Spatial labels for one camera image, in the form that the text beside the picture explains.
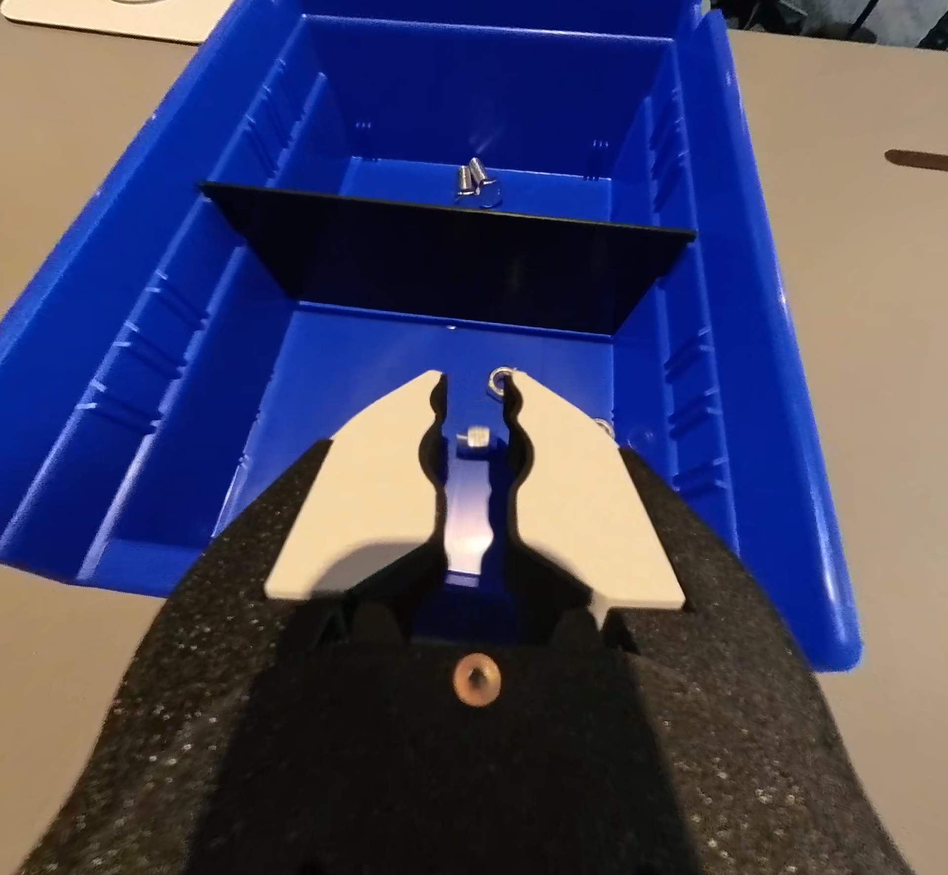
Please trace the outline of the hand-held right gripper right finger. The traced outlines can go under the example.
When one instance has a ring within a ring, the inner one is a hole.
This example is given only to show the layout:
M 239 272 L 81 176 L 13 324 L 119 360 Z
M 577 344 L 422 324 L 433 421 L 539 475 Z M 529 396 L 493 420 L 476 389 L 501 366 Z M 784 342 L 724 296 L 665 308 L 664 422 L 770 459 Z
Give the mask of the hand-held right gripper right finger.
M 525 371 L 504 388 L 519 442 L 509 531 L 527 572 L 551 573 L 562 603 L 683 608 L 685 595 L 618 443 L 579 407 Z

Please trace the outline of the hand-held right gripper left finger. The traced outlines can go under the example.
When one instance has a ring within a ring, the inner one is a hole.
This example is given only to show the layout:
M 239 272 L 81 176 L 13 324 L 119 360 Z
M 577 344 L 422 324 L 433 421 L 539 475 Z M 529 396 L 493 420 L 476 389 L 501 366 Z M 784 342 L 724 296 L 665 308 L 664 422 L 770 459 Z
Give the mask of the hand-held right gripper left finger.
M 267 575 L 268 599 L 351 593 L 438 543 L 445 392 L 442 371 L 423 371 L 332 436 Z

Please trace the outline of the blue plastic bin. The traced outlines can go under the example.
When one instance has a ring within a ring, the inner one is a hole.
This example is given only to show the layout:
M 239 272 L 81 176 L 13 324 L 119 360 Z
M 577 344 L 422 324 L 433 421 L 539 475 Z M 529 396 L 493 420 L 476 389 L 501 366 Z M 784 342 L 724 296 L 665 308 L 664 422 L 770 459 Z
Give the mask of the blue plastic bin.
M 164 597 L 313 443 L 427 370 L 462 634 L 502 579 L 491 371 L 608 419 L 818 671 L 862 640 L 728 32 L 703 0 L 236 0 L 2 321 L 2 562 Z M 480 158 L 501 205 L 455 205 Z M 299 302 L 203 182 L 689 229 L 613 336 Z M 486 456 L 456 434 L 486 426 Z

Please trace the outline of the black bin divider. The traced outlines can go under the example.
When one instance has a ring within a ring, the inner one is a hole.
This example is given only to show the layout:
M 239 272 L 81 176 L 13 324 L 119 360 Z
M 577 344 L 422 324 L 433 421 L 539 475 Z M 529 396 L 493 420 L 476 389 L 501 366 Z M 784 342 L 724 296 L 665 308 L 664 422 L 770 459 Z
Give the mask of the black bin divider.
M 613 336 L 693 230 L 206 181 L 292 300 Z

